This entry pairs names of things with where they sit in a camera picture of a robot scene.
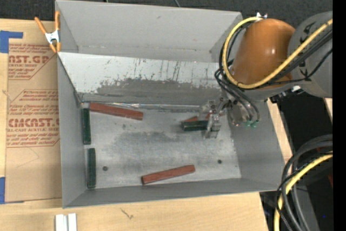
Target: white plastic piece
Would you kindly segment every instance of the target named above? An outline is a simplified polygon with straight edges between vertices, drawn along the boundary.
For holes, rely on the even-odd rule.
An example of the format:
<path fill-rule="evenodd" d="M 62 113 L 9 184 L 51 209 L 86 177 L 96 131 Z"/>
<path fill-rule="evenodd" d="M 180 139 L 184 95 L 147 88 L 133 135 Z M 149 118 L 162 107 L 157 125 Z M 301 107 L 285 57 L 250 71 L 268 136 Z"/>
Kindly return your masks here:
<path fill-rule="evenodd" d="M 77 231 L 77 215 L 59 214 L 55 216 L 55 231 Z"/>
<path fill-rule="evenodd" d="M 294 92 L 294 91 L 300 90 L 300 89 L 301 89 L 301 87 L 299 87 L 299 86 L 294 86 L 294 87 L 291 89 L 291 91 Z"/>

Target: orange binder clip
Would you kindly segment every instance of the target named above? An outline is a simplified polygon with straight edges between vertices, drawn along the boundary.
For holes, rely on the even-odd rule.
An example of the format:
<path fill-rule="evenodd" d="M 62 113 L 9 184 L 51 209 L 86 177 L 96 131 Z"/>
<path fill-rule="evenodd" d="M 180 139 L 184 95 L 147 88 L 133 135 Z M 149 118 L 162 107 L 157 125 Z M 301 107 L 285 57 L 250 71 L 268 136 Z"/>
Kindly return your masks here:
<path fill-rule="evenodd" d="M 53 33 L 47 33 L 45 27 L 38 17 L 35 17 L 35 21 L 38 24 L 38 27 L 42 31 L 42 33 L 47 38 L 49 42 L 49 46 L 54 53 L 60 52 L 61 50 L 61 42 L 60 42 L 60 12 L 55 12 L 55 31 Z"/>

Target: scratched metal surface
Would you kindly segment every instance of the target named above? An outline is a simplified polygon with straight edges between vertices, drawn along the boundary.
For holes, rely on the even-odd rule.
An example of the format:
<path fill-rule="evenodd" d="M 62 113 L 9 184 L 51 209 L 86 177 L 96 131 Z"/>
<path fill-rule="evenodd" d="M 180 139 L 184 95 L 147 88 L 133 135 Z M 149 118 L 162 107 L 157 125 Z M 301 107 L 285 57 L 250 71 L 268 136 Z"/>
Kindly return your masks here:
<path fill-rule="evenodd" d="M 225 116 L 218 137 L 204 138 L 202 131 L 183 132 L 180 126 L 197 109 L 140 110 L 142 121 L 91 113 L 88 148 L 96 149 L 97 188 L 139 186 L 142 175 L 188 164 L 195 165 L 195 173 L 156 184 L 241 177 Z"/>
<path fill-rule="evenodd" d="M 83 101 L 201 105 L 221 95 L 214 78 L 217 63 L 67 52 L 59 56 Z"/>

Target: bin floor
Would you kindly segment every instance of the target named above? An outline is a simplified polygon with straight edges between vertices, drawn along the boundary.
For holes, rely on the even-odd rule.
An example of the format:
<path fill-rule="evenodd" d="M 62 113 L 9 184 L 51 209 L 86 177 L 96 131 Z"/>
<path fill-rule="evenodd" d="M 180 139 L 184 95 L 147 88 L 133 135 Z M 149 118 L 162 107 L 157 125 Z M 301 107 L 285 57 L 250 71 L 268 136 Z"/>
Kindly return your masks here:
<path fill-rule="evenodd" d="M 189 164 L 194 173 L 153 184 L 241 177 L 226 115 L 217 138 L 204 138 L 202 131 L 181 128 L 197 110 L 139 110 L 142 121 L 90 113 L 91 145 L 85 148 L 96 149 L 96 188 L 141 185 L 143 175 Z"/>

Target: blue tape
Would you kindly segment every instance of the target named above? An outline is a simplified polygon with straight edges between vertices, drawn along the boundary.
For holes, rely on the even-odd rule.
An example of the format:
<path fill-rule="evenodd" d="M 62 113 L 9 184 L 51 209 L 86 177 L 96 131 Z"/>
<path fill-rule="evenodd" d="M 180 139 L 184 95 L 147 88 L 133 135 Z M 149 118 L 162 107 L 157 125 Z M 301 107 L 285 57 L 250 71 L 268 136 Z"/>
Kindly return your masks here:
<path fill-rule="evenodd" d="M 9 52 L 10 38 L 23 38 L 23 32 L 0 31 L 0 53 Z"/>
<path fill-rule="evenodd" d="M 5 177 L 0 177 L 0 204 L 5 203 Z"/>

